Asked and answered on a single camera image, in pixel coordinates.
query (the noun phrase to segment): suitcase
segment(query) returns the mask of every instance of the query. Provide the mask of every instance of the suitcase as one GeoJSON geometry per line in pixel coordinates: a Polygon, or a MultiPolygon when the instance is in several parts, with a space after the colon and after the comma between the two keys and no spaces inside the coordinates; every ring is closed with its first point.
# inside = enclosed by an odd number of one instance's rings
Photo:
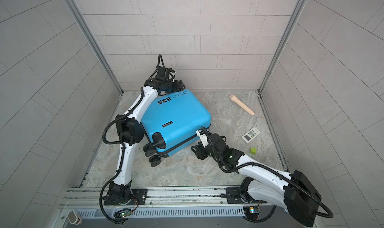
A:
{"type": "Polygon", "coordinates": [[[188,89],[161,96],[146,110],[141,124],[149,144],[143,147],[146,156],[153,155],[152,167],[160,158],[169,157],[197,141],[196,131],[211,125],[211,114],[188,89]]]}

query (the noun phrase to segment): swiss polo label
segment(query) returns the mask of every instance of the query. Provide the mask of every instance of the swiss polo label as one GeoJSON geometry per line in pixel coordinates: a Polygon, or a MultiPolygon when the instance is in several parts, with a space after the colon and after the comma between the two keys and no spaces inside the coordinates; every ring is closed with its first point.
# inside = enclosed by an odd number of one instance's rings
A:
{"type": "Polygon", "coordinates": [[[168,126],[168,125],[170,125],[170,124],[172,124],[173,122],[172,121],[170,121],[170,122],[168,122],[168,123],[165,123],[164,125],[163,125],[163,127],[166,127],[166,126],[168,126]]]}

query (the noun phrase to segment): green cube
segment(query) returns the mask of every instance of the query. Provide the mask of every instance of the green cube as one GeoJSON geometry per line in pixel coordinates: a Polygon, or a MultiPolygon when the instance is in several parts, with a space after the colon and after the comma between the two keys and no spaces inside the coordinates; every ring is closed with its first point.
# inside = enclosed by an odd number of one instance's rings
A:
{"type": "Polygon", "coordinates": [[[250,151],[251,154],[255,155],[256,151],[257,149],[255,147],[251,147],[251,151],[250,151]]]}

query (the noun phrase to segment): black mounting plate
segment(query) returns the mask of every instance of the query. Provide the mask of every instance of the black mounting plate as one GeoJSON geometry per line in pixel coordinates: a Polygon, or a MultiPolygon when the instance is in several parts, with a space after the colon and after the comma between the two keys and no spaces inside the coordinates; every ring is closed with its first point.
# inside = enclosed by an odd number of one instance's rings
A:
{"type": "MultiPolygon", "coordinates": [[[[227,187],[225,188],[225,192],[227,195],[233,196],[233,197],[239,197],[239,187],[227,187]]],[[[266,203],[262,200],[254,200],[251,203],[243,202],[241,198],[233,198],[233,197],[227,197],[228,204],[253,204],[253,203],[266,203]]]]}
{"type": "MultiPolygon", "coordinates": [[[[132,190],[132,194],[137,197],[137,199],[139,201],[139,205],[144,205],[145,204],[145,200],[147,198],[148,190],[147,189],[131,189],[131,190],[132,190]]],[[[117,202],[112,202],[112,201],[109,201],[109,200],[105,200],[104,201],[104,205],[121,205],[121,204],[119,204],[117,202]]],[[[135,205],[135,200],[131,199],[125,205],[135,205]]]]}

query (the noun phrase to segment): marble floor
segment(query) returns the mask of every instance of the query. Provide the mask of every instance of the marble floor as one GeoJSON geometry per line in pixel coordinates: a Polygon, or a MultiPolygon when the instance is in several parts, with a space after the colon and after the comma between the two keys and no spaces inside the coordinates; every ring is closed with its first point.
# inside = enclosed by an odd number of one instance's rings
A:
{"type": "MultiPolygon", "coordinates": [[[[211,113],[212,124],[210,132],[225,135],[229,147],[241,150],[261,163],[282,170],[281,160],[272,140],[256,92],[192,92],[211,113]],[[229,100],[229,95],[232,93],[255,112],[253,117],[229,100]],[[241,136],[252,127],[260,130],[261,134],[247,144],[242,140],[241,136]],[[249,153],[251,147],[257,148],[255,155],[249,153]]],[[[123,114],[138,95],[139,92],[125,92],[117,107],[116,114],[123,114]]],[[[118,140],[115,125],[109,129],[107,140],[118,140]]],[[[162,159],[158,166],[151,167],[148,157],[144,155],[141,149],[147,142],[147,139],[144,138],[135,153],[132,168],[133,187],[240,185],[244,179],[243,175],[234,172],[230,174],[222,172],[218,168],[217,163],[210,157],[205,160],[197,159],[189,147],[162,159]]],[[[101,144],[89,174],[83,182],[83,187],[102,187],[115,174],[118,158],[119,145],[101,144]]]]}

